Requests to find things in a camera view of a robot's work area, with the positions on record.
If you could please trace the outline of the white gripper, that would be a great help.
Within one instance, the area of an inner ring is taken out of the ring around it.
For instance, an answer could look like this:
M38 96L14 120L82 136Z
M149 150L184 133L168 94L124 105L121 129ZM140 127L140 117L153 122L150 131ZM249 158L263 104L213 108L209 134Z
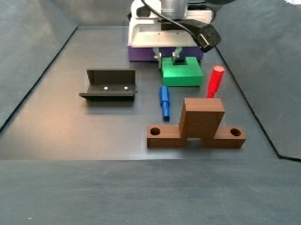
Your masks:
M161 47L176 47L172 54L173 62L180 59L184 47L196 47L196 41L189 33L177 25L168 27L164 19L148 9L146 4L166 18L176 22L188 19L209 23L213 18L212 10L189 10L189 0L134 0L132 3L132 19L129 45L132 47L153 47L154 59L161 69Z

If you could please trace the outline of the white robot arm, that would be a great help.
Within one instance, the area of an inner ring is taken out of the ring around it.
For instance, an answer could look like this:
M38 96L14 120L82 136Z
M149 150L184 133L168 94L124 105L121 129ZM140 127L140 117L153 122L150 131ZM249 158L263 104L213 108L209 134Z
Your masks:
M190 0L134 0L129 19L132 62L160 62L164 57L201 60L219 43L213 11L193 8Z

